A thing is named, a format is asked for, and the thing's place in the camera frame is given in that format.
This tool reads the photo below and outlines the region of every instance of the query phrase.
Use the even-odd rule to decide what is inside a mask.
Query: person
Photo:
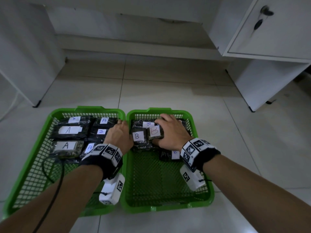
[[[153,142],[164,149],[181,151],[193,137],[173,115],[160,116],[155,122],[162,126],[164,138]],[[119,120],[109,130],[104,143],[115,145],[122,154],[126,154],[133,146],[126,121]],[[203,171],[256,231],[311,231],[311,207],[308,204],[221,154],[216,153],[207,160],[202,165]],[[80,165],[66,175],[52,208],[37,232],[69,232],[103,176],[105,170],[90,163]],[[57,187],[58,182],[5,219],[0,224],[0,232],[33,232]]]

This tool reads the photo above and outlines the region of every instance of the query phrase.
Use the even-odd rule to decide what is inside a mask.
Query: basket
[[[4,205],[3,218],[7,218],[12,215],[18,209],[40,195],[49,185],[51,185],[51,182],[48,181],[43,174],[41,167],[43,159],[49,155],[49,149],[52,143],[49,136],[53,127],[60,119],[81,115],[111,117],[125,120],[125,113],[122,110],[105,109],[101,106],[78,106],[76,109],[62,108],[51,112]],[[77,167],[77,164],[65,164],[65,174]],[[50,160],[45,162],[45,171],[52,180],[60,178],[61,170],[61,164],[56,164]],[[101,182],[96,191],[101,191],[103,184],[104,183]],[[103,205],[98,199],[99,194],[93,194],[80,216],[103,215],[114,209],[113,206]]]
[[[155,119],[161,113],[186,119],[191,135],[197,137],[193,118],[184,110],[132,110],[127,114],[127,122],[130,126],[132,119]],[[160,161],[158,153],[154,151],[129,151],[123,157],[122,174],[126,181],[121,194],[122,208],[130,213],[140,213],[210,205],[215,195],[211,182],[195,192],[191,191],[179,172],[182,165],[182,162]]]

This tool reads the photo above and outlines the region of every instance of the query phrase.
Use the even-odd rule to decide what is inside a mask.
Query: label
[[[153,122],[142,122],[142,127],[143,128],[150,128],[150,127],[154,127],[155,123]]]
[[[107,124],[109,118],[101,118],[100,124]]]
[[[144,131],[133,132],[133,140],[134,141],[144,141]]]
[[[90,152],[93,147],[94,147],[95,143],[89,143],[85,149],[85,153],[87,154],[88,152]]]
[[[160,125],[150,128],[150,137],[154,137],[154,136],[161,136]]]
[[[180,152],[179,151],[172,151],[172,159],[179,159]]]
[[[74,150],[76,144],[76,141],[58,141],[55,150]]]
[[[98,129],[97,134],[105,135],[106,134],[106,130],[107,129]]]
[[[80,119],[81,119],[81,116],[71,117],[71,118],[69,118],[68,123],[78,123],[78,122],[80,122]]]
[[[59,134],[78,134],[82,131],[82,127],[80,126],[63,126],[59,129]]]

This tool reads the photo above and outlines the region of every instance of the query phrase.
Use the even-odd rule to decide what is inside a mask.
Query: hand
[[[118,123],[109,129],[104,143],[115,145],[125,155],[134,145],[127,122],[119,119]]]
[[[181,121],[178,121],[172,114],[160,114],[162,118],[156,119],[155,123],[162,126],[164,131],[163,139],[153,139],[152,143],[168,150],[181,151],[183,146],[193,139]]]

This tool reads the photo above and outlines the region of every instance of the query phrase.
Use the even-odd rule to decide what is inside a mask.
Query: forearm
[[[66,175],[59,194],[38,232],[69,232],[102,177],[101,168],[95,165],[80,166]],[[33,232],[53,198],[58,182],[3,221],[0,224],[0,232]]]
[[[258,232],[309,232],[311,207],[289,192],[217,155],[204,172]]]

